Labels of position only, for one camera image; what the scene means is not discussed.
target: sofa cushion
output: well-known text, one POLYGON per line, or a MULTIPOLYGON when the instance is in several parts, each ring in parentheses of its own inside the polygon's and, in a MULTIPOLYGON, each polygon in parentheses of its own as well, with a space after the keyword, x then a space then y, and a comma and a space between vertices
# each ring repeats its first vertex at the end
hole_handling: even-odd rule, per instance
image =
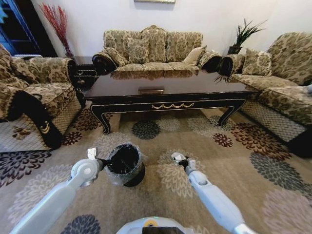
POLYGON ((265 77, 265 76, 234 74, 232 77, 259 91, 263 91, 270 87, 298 86, 295 82, 274 76, 265 77))
POLYGON ((164 62, 149 62, 143 64, 143 69, 145 71, 168 71, 173 70, 173 68, 168 63, 164 62))
POLYGON ((312 96, 307 86, 268 88, 259 101, 303 125, 312 124, 312 96))
POLYGON ((204 47, 197 47, 193 49, 185 58, 184 62, 191 65, 196 66, 198 64, 199 59, 205 53, 207 46, 204 47))
POLYGON ((174 70, 199 70, 197 66, 191 66, 185 62, 168 62, 174 70))
POLYGON ((169 32, 166 61, 181 62, 194 48, 200 47, 203 35, 197 32, 169 32))
POLYGON ((17 78, 13 73, 11 60, 10 53, 0 44, 0 82, 19 89, 28 87, 26 81, 17 78))
POLYGON ((148 40, 128 38, 129 62, 148 63, 148 40))
POLYGON ((152 25, 143 29, 141 36, 149 41, 149 62, 166 62, 167 32, 152 25))
POLYGON ((57 116, 75 96, 69 83, 31 84, 25 91, 37 97, 52 117, 57 116))
POLYGON ((105 46, 104 52, 106 52, 118 66, 124 66, 129 63, 129 61, 113 47, 105 46))
POLYGON ((143 71, 142 64, 139 63, 129 63, 123 67, 118 67, 115 71, 143 71))
POLYGON ((108 30, 104 32, 104 46, 115 48, 124 58, 129 59, 128 38, 141 39, 140 32, 108 30))
POLYGON ((312 33, 285 33, 268 49, 274 76, 303 85, 312 80, 312 33))
POLYGON ((242 74, 270 76, 272 74, 271 54, 262 51, 246 50, 242 74))

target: vase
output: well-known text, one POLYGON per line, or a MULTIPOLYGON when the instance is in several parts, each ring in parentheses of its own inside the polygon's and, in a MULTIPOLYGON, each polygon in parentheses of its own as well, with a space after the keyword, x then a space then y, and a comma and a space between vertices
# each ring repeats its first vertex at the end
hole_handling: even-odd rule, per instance
POLYGON ((240 46, 230 46, 228 55, 237 55, 241 49, 242 47, 240 46))

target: coffee table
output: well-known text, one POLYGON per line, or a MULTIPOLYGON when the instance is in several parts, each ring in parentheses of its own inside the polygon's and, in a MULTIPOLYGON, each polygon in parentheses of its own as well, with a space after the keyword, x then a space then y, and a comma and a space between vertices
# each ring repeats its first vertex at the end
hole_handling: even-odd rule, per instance
POLYGON ((91 112, 109 134, 106 113, 171 111, 227 107, 223 126, 258 91, 240 82, 227 82, 218 73, 197 71, 120 71, 100 76, 85 96, 91 112))

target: floral patterned rug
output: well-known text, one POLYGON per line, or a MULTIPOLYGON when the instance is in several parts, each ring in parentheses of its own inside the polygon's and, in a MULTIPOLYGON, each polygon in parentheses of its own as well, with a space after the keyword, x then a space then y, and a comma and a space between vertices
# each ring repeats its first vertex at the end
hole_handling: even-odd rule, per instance
POLYGON ((99 157, 132 142, 143 153, 144 180, 128 188, 113 185, 105 172, 78 191, 52 234, 114 234, 146 216, 173 218, 197 234, 227 233, 192 190, 173 152, 196 159, 197 167, 241 210, 259 233, 312 233, 312 160, 288 152, 263 128, 240 113, 224 127, 219 109, 107 115, 113 132, 85 108, 54 151, 0 154, 0 226, 9 233, 72 165, 96 146, 99 157))

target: floral upholstered sofa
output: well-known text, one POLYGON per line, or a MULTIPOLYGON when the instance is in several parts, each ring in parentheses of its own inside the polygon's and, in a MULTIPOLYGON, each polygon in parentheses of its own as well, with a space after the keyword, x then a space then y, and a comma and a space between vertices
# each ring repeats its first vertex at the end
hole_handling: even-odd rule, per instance
POLYGON ((206 51, 195 65, 184 63, 187 55, 202 44, 203 35, 197 32, 166 32, 155 25, 141 32, 108 30, 104 32, 104 50, 93 56, 93 63, 98 74, 117 71, 151 71, 151 70, 199 70, 215 72, 221 60, 217 52, 206 51), (145 39, 148 47, 141 47, 134 54, 128 39, 145 39), (118 66, 109 55, 106 47, 114 48, 123 57, 118 66), (131 58, 146 57, 140 63, 131 63, 131 58))
POLYGON ((0 152, 58 148, 83 104, 70 80, 75 62, 14 58, 2 45, 0 56, 0 152))
POLYGON ((300 141, 310 138, 311 142, 312 95, 307 85, 312 82, 312 34, 283 34, 268 53, 270 76, 242 75, 245 55, 241 54, 223 58, 219 72, 261 91, 245 103, 243 112, 285 142, 297 144, 299 136, 304 136, 300 141))

